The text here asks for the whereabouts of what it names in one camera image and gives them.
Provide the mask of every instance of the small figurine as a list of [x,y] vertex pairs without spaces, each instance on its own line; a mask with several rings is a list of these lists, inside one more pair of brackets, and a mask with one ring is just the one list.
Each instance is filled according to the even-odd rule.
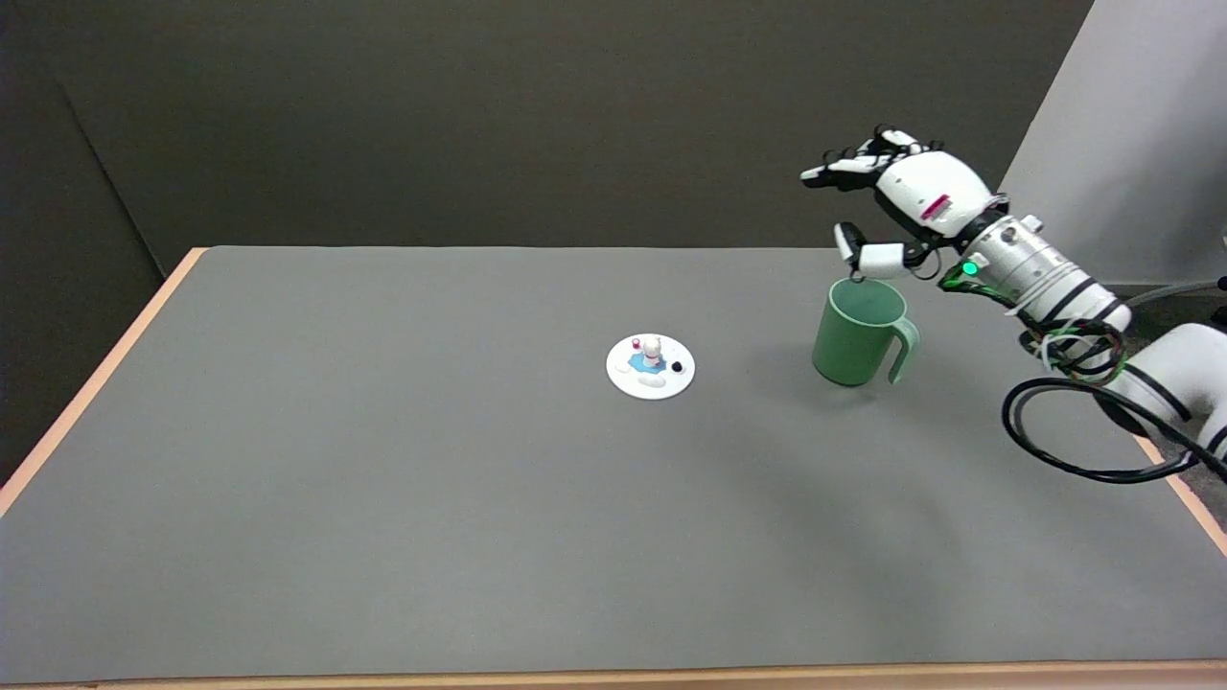
[[643,366],[656,368],[660,366],[660,338],[649,335],[643,344]]

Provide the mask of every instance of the robotic arm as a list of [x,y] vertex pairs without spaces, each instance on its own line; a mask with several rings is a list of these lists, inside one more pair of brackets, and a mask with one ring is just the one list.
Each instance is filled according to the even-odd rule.
[[[1129,307],[1044,241],[1038,219],[1011,215],[1009,198],[990,192],[939,141],[880,125],[859,147],[828,151],[801,182],[840,192],[872,188],[877,205],[910,235],[907,242],[869,242],[855,225],[836,223],[836,246],[853,280],[917,275],[930,254],[940,260],[941,250],[953,249],[960,260],[937,286],[988,297],[1022,322],[1020,344],[1067,377],[1028,381],[1006,397],[1002,424],[1027,452],[1112,484],[1150,481],[1198,462],[1227,479],[1227,334],[1184,324],[1126,361]],[[939,273],[940,264],[924,280]],[[1185,453],[1141,470],[1091,470],[1048,454],[1026,436],[1021,410],[1032,397],[1060,388],[1092,394],[1118,426],[1163,436]]]

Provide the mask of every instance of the black cable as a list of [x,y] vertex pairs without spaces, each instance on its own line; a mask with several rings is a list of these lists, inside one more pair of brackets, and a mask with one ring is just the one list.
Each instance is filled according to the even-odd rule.
[[935,268],[931,274],[929,274],[929,275],[917,275],[917,271],[920,270],[919,266],[912,269],[909,273],[912,273],[912,275],[914,275],[918,280],[924,280],[924,281],[929,281],[929,280],[933,280],[933,279],[937,277],[941,274],[941,266],[942,266],[941,252],[940,250],[939,252],[934,252],[934,254],[937,255],[937,268]]
[[[1145,469],[1096,470],[1081,468],[1061,460],[1060,458],[1036,446],[1027,436],[1026,428],[1023,428],[1022,424],[1022,409],[1032,398],[1039,395],[1040,393],[1061,389],[1090,393],[1098,400],[1106,400],[1129,410],[1135,416],[1150,422],[1158,430],[1160,433],[1163,435],[1164,438],[1182,446],[1184,448],[1184,453],[1175,460],[1167,460],[1162,464]],[[1018,447],[1036,458],[1039,458],[1056,469],[1077,476],[1085,476],[1086,479],[1093,479],[1094,481],[1102,481],[1104,484],[1141,484],[1144,481],[1153,481],[1156,479],[1162,479],[1164,476],[1184,471],[1196,465],[1199,462],[1205,463],[1205,465],[1214,470],[1215,474],[1227,478],[1227,465],[1225,465],[1222,460],[1216,458],[1212,453],[1210,453],[1210,451],[1199,446],[1196,441],[1193,441],[1182,433],[1178,428],[1173,427],[1155,413],[1147,410],[1137,403],[1134,403],[1129,398],[1120,395],[1119,393],[1114,393],[1107,388],[1099,388],[1081,381],[1065,378],[1033,378],[1015,386],[1014,389],[1006,394],[1005,400],[1001,401],[1001,425],[1005,427],[1006,433],[1010,435],[1010,438],[1012,438]]]

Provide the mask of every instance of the table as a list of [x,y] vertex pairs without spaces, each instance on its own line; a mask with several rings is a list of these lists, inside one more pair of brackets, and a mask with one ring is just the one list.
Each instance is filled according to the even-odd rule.
[[[1227,683],[1196,498],[1015,448],[998,408],[1039,371],[972,297],[901,281],[904,381],[829,384],[809,349],[843,273],[194,252],[0,494],[0,683]],[[614,388],[636,331],[691,349],[688,390]],[[1147,462],[1090,400],[1034,408],[1063,455]]]

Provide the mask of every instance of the white robotic hand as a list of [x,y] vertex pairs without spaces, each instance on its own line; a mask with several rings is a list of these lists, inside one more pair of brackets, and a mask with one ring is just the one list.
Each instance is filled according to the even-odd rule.
[[856,149],[827,151],[823,165],[802,172],[801,182],[840,192],[874,188],[879,206],[913,236],[910,242],[871,243],[854,223],[836,223],[836,246],[854,277],[913,273],[931,252],[966,248],[969,237],[961,233],[987,211],[999,211],[995,220],[1009,210],[1009,199],[990,192],[972,168],[942,151],[940,141],[921,144],[890,125],[879,125]]

